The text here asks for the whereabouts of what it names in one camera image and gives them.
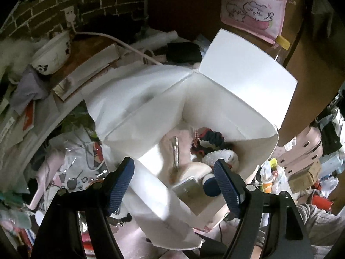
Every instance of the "power outlet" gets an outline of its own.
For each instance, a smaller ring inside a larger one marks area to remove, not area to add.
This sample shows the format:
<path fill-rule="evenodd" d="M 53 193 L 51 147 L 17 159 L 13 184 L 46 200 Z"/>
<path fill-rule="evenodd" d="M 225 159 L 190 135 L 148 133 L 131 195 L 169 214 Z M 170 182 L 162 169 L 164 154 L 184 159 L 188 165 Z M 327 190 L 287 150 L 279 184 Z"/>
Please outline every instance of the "power outlet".
<path fill-rule="evenodd" d="M 75 14 L 74 14 L 73 6 L 65 8 L 63 11 L 65 13 L 65 19 L 66 19 L 67 26 L 68 26 L 68 28 L 70 28 L 72 26 L 72 23 L 75 20 Z"/>

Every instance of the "pink pouch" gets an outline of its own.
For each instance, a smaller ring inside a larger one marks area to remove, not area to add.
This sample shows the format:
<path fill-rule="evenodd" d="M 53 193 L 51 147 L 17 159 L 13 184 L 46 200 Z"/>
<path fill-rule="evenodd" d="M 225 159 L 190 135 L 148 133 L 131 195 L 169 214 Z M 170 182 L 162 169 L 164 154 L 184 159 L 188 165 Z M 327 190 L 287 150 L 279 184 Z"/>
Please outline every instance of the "pink pouch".
<path fill-rule="evenodd" d="M 287 0 L 222 0 L 221 21 L 270 44 L 282 33 Z"/>

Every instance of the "ceramic bowl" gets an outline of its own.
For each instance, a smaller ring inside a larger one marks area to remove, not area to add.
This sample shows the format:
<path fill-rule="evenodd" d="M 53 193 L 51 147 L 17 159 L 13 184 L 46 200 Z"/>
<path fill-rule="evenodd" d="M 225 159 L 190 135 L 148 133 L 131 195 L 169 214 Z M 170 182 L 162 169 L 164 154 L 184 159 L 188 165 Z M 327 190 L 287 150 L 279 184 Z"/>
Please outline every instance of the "ceramic bowl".
<path fill-rule="evenodd" d="M 31 65 L 41 74 L 50 75 L 59 70 L 71 53 L 69 32 L 55 36 L 32 57 Z"/>

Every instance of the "red item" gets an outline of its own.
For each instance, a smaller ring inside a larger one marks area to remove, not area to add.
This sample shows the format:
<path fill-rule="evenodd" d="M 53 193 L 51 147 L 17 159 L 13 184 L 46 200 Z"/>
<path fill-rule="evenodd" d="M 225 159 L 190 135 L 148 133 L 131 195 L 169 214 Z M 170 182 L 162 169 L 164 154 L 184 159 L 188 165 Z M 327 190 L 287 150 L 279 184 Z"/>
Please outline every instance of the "red item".
<path fill-rule="evenodd" d="M 312 186 L 312 189 L 316 189 L 319 191 L 321 190 L 321 184 L 319 180 Z"/>
<path fill-rule="evenodd" d="M 102 148 L 101 148 L 101 146 L 99 145 L 98 142 L 94 143 L 94 148 L 95 148 L 95 151 L 96 151 L 96 155 L 99 158 L 99 161 L 103 162 L 104 158 L 103 158 Z"/>
<path fill-rule="evenodd" d="M 325 199 L 324 197 L 320 197 L 319 195 L 314 194 L 312 198 L 312 204 L 316 205 L 318 209 L 330 211 L 333 202 L 329 199 Z"/>
<path fill-rule="evenodd" d="M 94 247 L 92 246 L 92 243 L 90 241 L 83 242 L 83 247 L 86 250 L 94 250 Z"/>

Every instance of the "gray fabric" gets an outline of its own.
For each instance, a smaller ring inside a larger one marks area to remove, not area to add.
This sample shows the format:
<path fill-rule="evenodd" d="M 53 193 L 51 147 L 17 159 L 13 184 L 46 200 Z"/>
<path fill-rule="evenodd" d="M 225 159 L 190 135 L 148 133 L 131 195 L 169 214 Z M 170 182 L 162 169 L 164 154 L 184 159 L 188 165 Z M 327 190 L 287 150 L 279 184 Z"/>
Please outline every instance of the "gray fabric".
<path fill-rule="evenodd" d="M 36 70 L 28 65 L 22 78 L 10 99 L 12 108 L 21 115 L 31 100 L 43 99 L 48 96 L 48 91 Z"/>
<path fill-rule="evenodd" d="M 312 244 L 314 259 L 323 259 L 345 228 L 345 217 L 328 214 L 315 205 L 300 204 L 297 209 Z M 263 247 L 266 228 L 259 230 L 256 245 Z"/>

